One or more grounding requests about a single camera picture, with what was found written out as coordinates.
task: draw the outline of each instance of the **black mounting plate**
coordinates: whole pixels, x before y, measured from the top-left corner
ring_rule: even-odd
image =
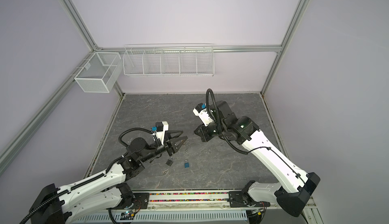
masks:
[[[135,195],[135,200],[139,200],[139,201],[134,202],[134,207],[132,207],[132,209],[139,209],[140,203],[141,203],[140,206],[141,209],[147,209],[150,193],[134,193],[134,195]]]
[[[230,191],[228,192],[228,202],[230,207],[249,207],[248,205],[243,204],[243,194],[241,191]],[[269,202],[255,202],[254,206],[251,207],[269,207]]]

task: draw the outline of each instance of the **label on basket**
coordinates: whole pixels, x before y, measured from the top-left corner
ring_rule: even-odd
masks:
[[[84,67],[86,70],[88,70],[90,66],[91,66],[91,63],[88,62],[88,63],[86,63],[86,65]]]

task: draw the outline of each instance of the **table surface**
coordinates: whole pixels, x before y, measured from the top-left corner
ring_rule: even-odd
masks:
[[[251,118],[278,147],[259,94],[215,94],[215,98],[226,101],[238,118]],[[113,159],[126,152],[118,142],[122,132],[133,127],[149,129],[155,122],[167,121],[170,130],[183,130],[183,135],[188,136],[187,141],[173,155],[172,166],[165,164],[169,159],[167,153],[152,163],[143,163],[145,169],[127,181],[132,190],[241,189],[250,180],[278,182],[254,155],[237,153],[217,137],[201,142],[200,137],[193,133],[202,123],[192,111],[199,103],[205,103],[205,93],[126,95],[96,160],[93,174],[104,170]],[[136,137],[153,142],[151,135],[137,131],[126,134],[123,140],[129,144]],[[189,162],[189,168],[184,168],[185,160]]]

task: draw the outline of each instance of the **black padlock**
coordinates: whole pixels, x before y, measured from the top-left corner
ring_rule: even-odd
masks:
[[[166,162],[166,165],[171,166],[173,164],[173,161],[174,161],[174,157],[169,158],[168,161]]]

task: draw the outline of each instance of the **white wire basket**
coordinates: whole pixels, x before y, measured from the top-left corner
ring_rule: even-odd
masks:
[[[122,69],[118,52],[95,52],[74,79],[84,92],[109,93]]]
[[[213,76],[212,46],[125,46],[124,74],[136,76]]]

